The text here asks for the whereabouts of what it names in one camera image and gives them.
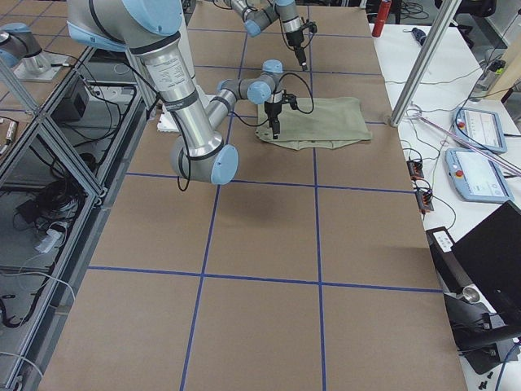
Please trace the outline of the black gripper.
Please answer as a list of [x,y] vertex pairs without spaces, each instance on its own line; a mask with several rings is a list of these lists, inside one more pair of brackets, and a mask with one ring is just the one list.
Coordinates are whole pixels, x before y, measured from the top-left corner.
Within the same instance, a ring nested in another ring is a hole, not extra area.
[[282,102],[265,102],[264,103],[265,114],[269,119],[269,127],[272,130],[273,140],[278,140],[280,135],[280,122],[278,116],[282,112]]
[[306,58],[304,48],[302,47],[302,44],[304,42],[304,34],[301,31],[289,32],[289,33],[286,33],[286,39],[287,39],[288,46],[292,50],[295,50],[295,55],[296,55],[299,65],[302,68],[307,68],[308,67],[307,58]]

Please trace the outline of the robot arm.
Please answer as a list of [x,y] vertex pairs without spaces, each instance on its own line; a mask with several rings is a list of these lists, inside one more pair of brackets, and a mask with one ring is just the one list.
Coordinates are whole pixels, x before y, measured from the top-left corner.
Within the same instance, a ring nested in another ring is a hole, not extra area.
[[237,149],[217,127],[241,99],[259,105],[282,95],[282,63],[264,62],[254,79],[223,81],[204,105],[179,47],[184,25],[179,1],[70,1],[68,31],[79,43],[130,51],[146,67],[181,135],[170,153],[175,173],[187,180],[225,185],[238,169]]
[[250,37],[256,37],[271,24],[279,22],[283,41],[297,59],[303,71],[308,70],[305,54],[304,31],[307,29],[314,36],[317,25],[314,21],[304,20],[295,1],[272,1],[264,8],[257,8],[247,1],[224,1],[229,9],[240,15]]

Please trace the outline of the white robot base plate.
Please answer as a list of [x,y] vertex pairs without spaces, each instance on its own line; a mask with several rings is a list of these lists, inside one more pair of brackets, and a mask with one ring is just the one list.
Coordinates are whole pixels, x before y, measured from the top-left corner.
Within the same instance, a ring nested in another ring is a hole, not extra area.
[[157,130],[163,133],[178,133],[177,122],[175,119],[182,120],[182,125],[192,124],[194,121],[201,121],[207,116],[206,109],[210,104],[210,100],[215,97],[214,94],[206,94],[204,89],[195,83],[195,92],[198,98],[189,106],[170,112],[165,103],[162,104],[162,113],[157,124]]

